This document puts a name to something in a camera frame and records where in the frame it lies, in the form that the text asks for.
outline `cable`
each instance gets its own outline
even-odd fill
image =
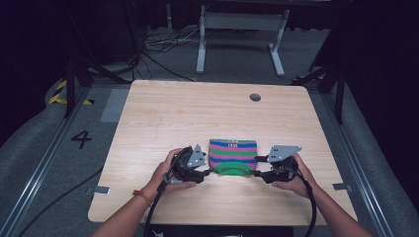
[[[170,165],[169,170],[165,174],[167,180],[170,180],[171,179],[169,177],[169,175],[170,175],[170,173],[172,173],[172,170],[175,167],[175,165],[178,162],[178,160],[180,159],[180,156],[178,155],[174,159],[175,160],[172,161],[172,164]],[[151,222],[151,216],[153,215],[154,209],[156,208],[157,203],[160,201],[160,198],[163,196],[163,192],[166,190],[166,187],[167,186],[168,186],[168,184],[166,183],[166,181],[165,180],[162,180],[161,183],[160,183],[160,185],[159,185],[159,187],[157,188],[157,196],[154,199],[153,205],[151,206],[150,210],[148,211],[147,220],[146,220],[145,226],[144,226],[143,237],[147,237],[148,236],[150,222]]]
[[[23,236],[25,234],[25,232],[31,227],[32,224],[34,224],[35,221],[37,221],[38,218],[40,218],[41,215],[43,215],[44,212],[46,212],[50,207],[52,207],[54,204],[56,204],[59,200],[61,200],[62,198],[64,198],[65,196],[67,196],[68,194],[70,194],[71,192],[73,192],[74,190],[80,188],[82,185],[86,184],[87,182],[89,182],[91,179],[93,179],[95,176],[97,176],[99,173],[102,172],[102,170],[104,169],[104,167],[100,168],[97,172],[95,172],[93,175],[91,175],[89,178],[87,178],[86,180],[82,181],[80,184],[74,186],[73,188],[71,188],[69,191],[65,192],[64,194],[62,194],[60,197],[56,198],[53,202],[51,202],[49,205],[47,205],[40,213],[38,213],[38,215],[36,215],[30,222],[29,224],[27,224],[27,226],[25,226],[25,228],[21,231],[21,233],[19,234],[19,237]]]
[[[196,40],[193,40],[193,38],[197,35],[200,28],[196,28],[195,30],[186,33],[186,35],[182,35],[182,33],[178,33],[175,37],[173,33],[170,33],[170,35],[166,39],[162,39],[160,35],[151,35],[147,39],[144,40],[144,48],[149,53],[160,53],[160,52],[168,52],[171,49],[175,48],[178,45],[184,45],[186,43],[189,43],[191,41],[198,42]],[[159,49],[154,48],[147,48],[148,46],[158,46],[161,45]]]
[[[153,74],[151,73],[150,69],[148,68],[147,62],[145,62],[144,59],[142,59],[142,58],[140,58],[140,60],[145,64],[145,67],[147,68],[147,72],[150,74],[150,77],[148,78],[148,80],[151,80],[151,78],[153,77]]]
[[[136,67],[138,65],[138,63],[139,63],[139,59],[138,59],[138,55],[136,54],[127,61],[127,63],[126,63],[127,67],[119,69],[119,70],[115,70],[115,71],[110,71],[110,72],[114,75],[120,75],[120,74],[123,74],[123,73],[126,73],[126,72],[129,72],[129,71],[133,70],[133,68]],[[96,70],[95,71],[89,71],[89,72],[92,76],[106,76],[101,72],[97,72]]]
[[[144,77],[141,75],[141,73],[139,73],[138,68],[136,66],[135,66],[135,71],[136,71],[136,73],[138,73],[138,75],[141,77],[141,79],[144,80]]]
[[[181,78],[184,78],[184,79],[187,79],[187,80],[189,80],[189,81],[192,81],[192,82],[195,82],[195,80],[193,80],[193,79],[191,79],[191,78],[189,78],[189,77],[186,77],[186,76],[182,76],[182,75],[180,75],[180,74],[178,74],[178,73],[176,73],[176,72],[173,72],[172,70],[170,70],[170,69],[168,69],[167,67],[165,67],[165,66],[163,66],[160,62],[158,62],[158,61],[156,61],[156,60],[154,60],[152,57],[150,57],[148,54],[144,54],[146,57],[148,57],[151,61],[153,61],[153,62],[155,62],[155,63],[157,63],[159,66],[161,66],[161,67],[163,67],[165,70],[167,70],[168,72],[170,72],[170,73],[172,73],[173,75],[175,75],[175,76],[178,76],[178,77],[181,77]]]
[[[299,173],[298,173],[298,172],[296,172],[292,169],[289,169],[287,167],[285,167],[285,168],[286,168],[285,170],[288,170],[288,171],[294,173],[297,177],[299,177],[302,180],[302,182],[304,183],[305,188],[307,189],[308,197],[309,197],[310,202],[311,202],[311,221],[310,221],[310,225],[308,226],[308,230],[307,230],[307,232],[305,233],[304,236],[308,237],[308,236],[310,236],[311,232],[314,229],[315,220],[317,218],[317,206],[316,206],[316,203],[315,203],[313,190],[312,190],[311,185],[308,183],[308,181],[302,175],[300,170],[298,170],[299,171]]]

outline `hand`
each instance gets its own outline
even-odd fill
[[[293,158],[298,164],[298,168],[301,171],[302,175],[308,181],[311,187],[312,188],[317,187],[317,183],[315,182],[314,177],[311,175],[310,170],[302,162],[301,157],[299,157],[299,155],[296,153],[293,155]],[[293,191],[298,196],[308,198],[307,189],[304,183],[302,182],[302,180],[298,177],[294,177],[289,182],[279,182],[279,181],[273,182],[272,186],[275,188],[282,189],[282,190]]]
[[[166,160],[161,162],[156,170],[154,171],[150,181],[148,184],[142,189],[143,192],[146,194],[150,194],[152,198],[157,194],[157,188],[161,184],[161,181],[163,180],[163,175],[167,173],[170,169],[170,165],[172,164],[173,158],[181,152],[182,148],[174,149],[169,152],[169,154],[166,157]],[[166,187],[166,191],[163,194],[168,194],[176,190],[184,190],[188,188],[195,187],[197,183],[195,182],[184,182],[181,185],[168,185]]]

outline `table top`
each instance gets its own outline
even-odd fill
[[[251,94],[261,100],[253,102]],[[305,88],[135,81],[98,184],[111,191],[94,196],[90,220],[105,221],[125,204],[169,150],[200,144],[208,154],[212,138],[256,140],[259,155],[268,155],[272,145],[300,145],[298,153],[320,187],[357,219],[347,192],[332,186],[342,179]],[[270,167],[259,163],[257,169]],[[310,219],[306,198],[273,188],[261,178],[212,173],[193,189],[163,196],[151,222],[296,226],[308,225]],[[325,224],[320,213],[316,224]]]

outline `colorful striped fabric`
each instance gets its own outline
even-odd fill
[[[221,175],[246,176],[256,169],[258,155],[254,140],[211,139],[209,165]]]

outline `black curtain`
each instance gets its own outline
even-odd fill
[[[63,45],[40,1],[0,1],[0,146],[45,108],[64,70]]]
[[[313,66],[347,63],[355,100],[392,172],[419,209],[419,4],[357,4],[359,10],[339,19]]]
[[[167,28],[167,10],[164,3],[143,3],[138,7],[140,21],[151,30]],[[201,6],[197,4],[170,4],[172,29],[180,31],[187,26],[198,25]]]

